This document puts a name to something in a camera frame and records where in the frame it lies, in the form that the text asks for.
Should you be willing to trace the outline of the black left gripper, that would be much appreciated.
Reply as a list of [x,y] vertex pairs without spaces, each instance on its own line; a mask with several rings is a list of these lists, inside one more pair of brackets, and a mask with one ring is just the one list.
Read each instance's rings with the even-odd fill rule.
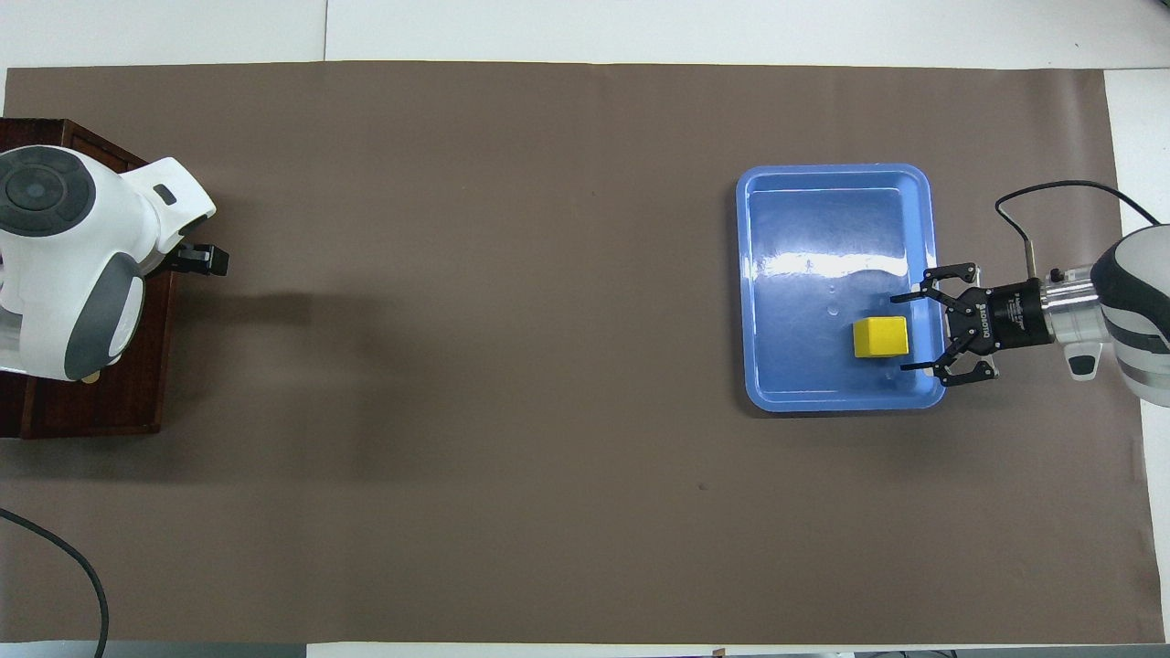
[[229,275],[229,254],[212,244],[179,244],[173,251],[173,270],[225,277]]

